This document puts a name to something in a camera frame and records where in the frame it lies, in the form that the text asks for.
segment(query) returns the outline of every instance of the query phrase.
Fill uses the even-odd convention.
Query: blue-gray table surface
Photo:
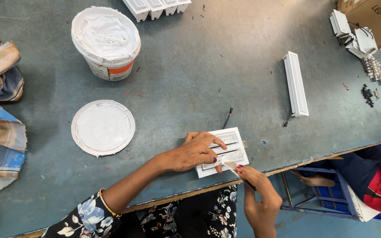
[[[3,107],[26,124],[28,137],[19,178],[0,191],[0,238],[58,222],[189,131],[221,129],[231,106],[228,127],[239,128],[260,171],[381,142],[381,86],[339,46],[333,1],[194,0],[184,13],[135,22],[140,53],[117,82],[94,76],[71,42],[72,19],[90,6],[118,9],[135,22],[121,0],[0,0],[0,38],[21,52],[25,82],[21,100]],[[299,56],[310,116],[292,117],[285,128],[288,51]],[[381,63],[381,50],[375,56]],[[374,108],[363,84],[380,92]],[[82,106],[104,99],[132,112],[136,132],[121,152],[96,158],[76,146],[70,126]],[[234,178],[230,171],[201,179],[194,169],[171,172],[130,204]]]

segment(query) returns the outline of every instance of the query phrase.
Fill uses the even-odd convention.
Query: cardboard box
[[[348,21],[359,23],[362,27],[368,27],[372,30],[377,47],[381,48],[381,0],[360,0],[356,3],[350,4],[351,1],[347,0],[348,7],[344,0],[339,0],[338,10],[346,11],[345,15]],[[353,31],[356,26],[350,24]]]
[[[356,8],[357,6],[361,5],[361,3],[365,2],[367,0],[338,0],[337,1],[337,10],[340,11],[343,14],[347,14],[352,9]]]

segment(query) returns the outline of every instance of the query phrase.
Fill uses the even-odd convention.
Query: dark blue pants
[[[381,149],[378,146],[339,155],[343,160],[322,160],[307,165],[313,168],[335,168],[355,194],[364,200],[368,185],[380,168]]]

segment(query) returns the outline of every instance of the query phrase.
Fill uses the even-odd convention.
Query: white paste
[[[85,152],[100,156],[125,148],[135,134],[135,119],[122,104],[98,100],[83,106],[74,116],[71,134]]]
[[[93,6],[78,13],[71,23],[71,37],[82,55],[104,67],[128,64],[140,50],[138,29],[112,8]]]

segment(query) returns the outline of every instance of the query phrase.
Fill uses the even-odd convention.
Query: gold bangle
[[[105,190],[105,188],[102,188],[99,190],[99,197],[101,198],[101,201],[103,202],[104,206],[107,208],[107,210],[113,214],[114,217],[121,217],[123,215],[123,212],[121,212],[119,215],[115,214],[113,211],[111,211],[111,209],[107,206],[107,204],[105,203],[104,199],[103,199],[103,194],[102,194],[102,191]]]

